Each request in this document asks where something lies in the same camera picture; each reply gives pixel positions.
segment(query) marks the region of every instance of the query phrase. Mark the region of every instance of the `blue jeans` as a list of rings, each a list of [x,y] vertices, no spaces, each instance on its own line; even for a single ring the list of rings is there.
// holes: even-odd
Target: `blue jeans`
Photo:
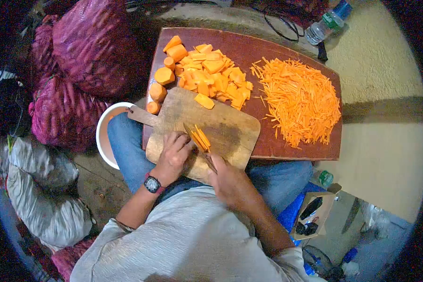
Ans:
[[[124,112],[111,119],[107,131],[114,158],[130,192],[135,194],[144,182],[146,173],[155,167],[154,163],[147,160],[146,152],[141,149],[142,124],[129,119]],[[312,177],[312,164],[310,161],[282,161],[260,166],[250,161],[246,173],[277,217],[302,192]],[[167,187],[158,202],[181,191],[203,185],[181,176]]]

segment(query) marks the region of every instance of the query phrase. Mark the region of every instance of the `hand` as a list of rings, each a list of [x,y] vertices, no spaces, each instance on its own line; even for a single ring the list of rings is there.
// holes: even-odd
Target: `hand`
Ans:
[[[264,203],[249,177],[224,161],[219,155],[211,154],[217,174],[209,170],[209,181],[215,189],[216,197],[230,209],[249,213],[252,208]]]
[[[193,144],[185,132],[173,131],[165,134],[163,151],[149,175],[157,178],[163,187],[176,181],[184,170],[185,161],[192,152]]]

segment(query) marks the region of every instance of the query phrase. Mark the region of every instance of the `white bucket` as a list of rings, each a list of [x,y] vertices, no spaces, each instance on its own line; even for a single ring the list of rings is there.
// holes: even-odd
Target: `white bucket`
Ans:
[[[111,150],[110,140],[108,140],[107,127],[112,117],[117,116],[120,113],[134,104],[129,102],[120,102],[110,106],[100,117],[99,123],[96,129],[96,143],[99,153],[102,158],[115,169],[119,169],[116,159],[114,158],[113,151]]]

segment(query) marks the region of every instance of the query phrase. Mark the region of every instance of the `green bottle label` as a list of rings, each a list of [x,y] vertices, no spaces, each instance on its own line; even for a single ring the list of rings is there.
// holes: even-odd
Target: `green bottle label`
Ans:
[[[341,27],[338,26],[338,24],[335,22],[335,20],[331,17],[329,13],[325,13],[321,17],[324,21],[324,23],[327,25],[328,28],[333,29],[335,31],[339,31]]]
[[[321,183],[321,185],[325,186],[327,183],[324,183],[326,180],[326,176],[329,174],[328,171],[323,171],[320,176],[318,177],[318,182]]]

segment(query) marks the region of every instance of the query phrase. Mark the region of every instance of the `cutting board handle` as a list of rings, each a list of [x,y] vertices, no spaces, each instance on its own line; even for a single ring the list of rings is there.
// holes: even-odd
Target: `cutting board handle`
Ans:
[[[148,111],[143,110],[137,106],[131,106],[127,116],[129,119],[144,123],[145,125],[149,125],[152,127],[158,125],[158,116],[152,115]]]

